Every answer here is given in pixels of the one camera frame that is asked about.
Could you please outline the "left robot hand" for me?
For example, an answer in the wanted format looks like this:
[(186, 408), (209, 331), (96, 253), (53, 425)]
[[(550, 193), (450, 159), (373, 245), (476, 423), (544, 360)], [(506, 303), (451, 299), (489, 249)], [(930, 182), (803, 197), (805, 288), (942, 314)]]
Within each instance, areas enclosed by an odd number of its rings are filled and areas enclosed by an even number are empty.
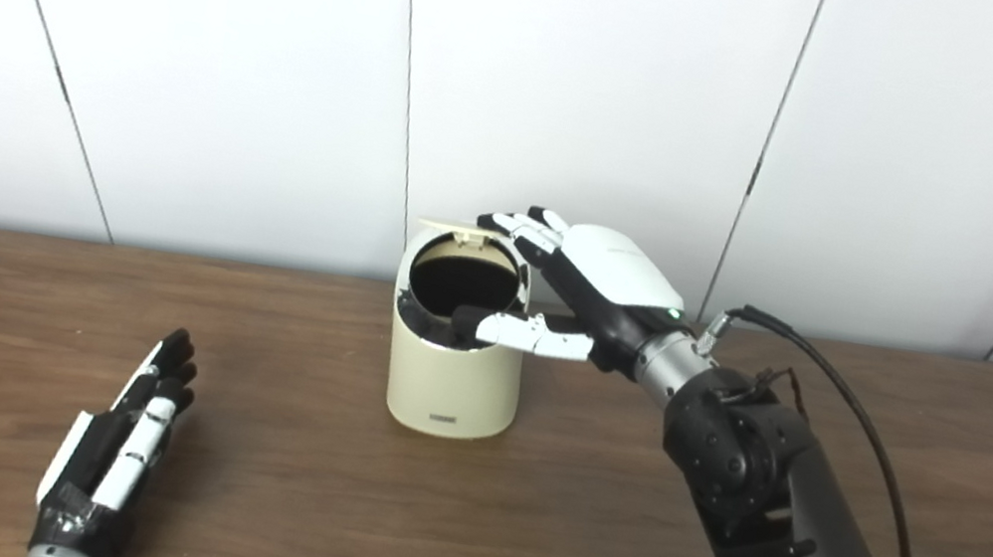
[(143, 356), (111, 405), (80, 412), (40, 478), (25, 557), (123, 557), (145, 484), (191, 407), (197, 349), (188, 329)]

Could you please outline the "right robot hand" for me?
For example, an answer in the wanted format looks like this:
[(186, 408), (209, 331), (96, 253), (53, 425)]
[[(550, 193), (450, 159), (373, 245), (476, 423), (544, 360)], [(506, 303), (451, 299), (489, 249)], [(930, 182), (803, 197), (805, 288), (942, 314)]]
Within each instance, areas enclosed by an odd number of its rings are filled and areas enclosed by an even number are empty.
[(589, 361), (602, 373), (637, 380), (643, 350), (685, 333), (684, 300), (637, 244), (621, 232), (570, 224), (557, 212), (490, 213), (479, 225), (504, 235), (571, 311), (526, 315), (463, 305), (453, 330), (478, 343)]

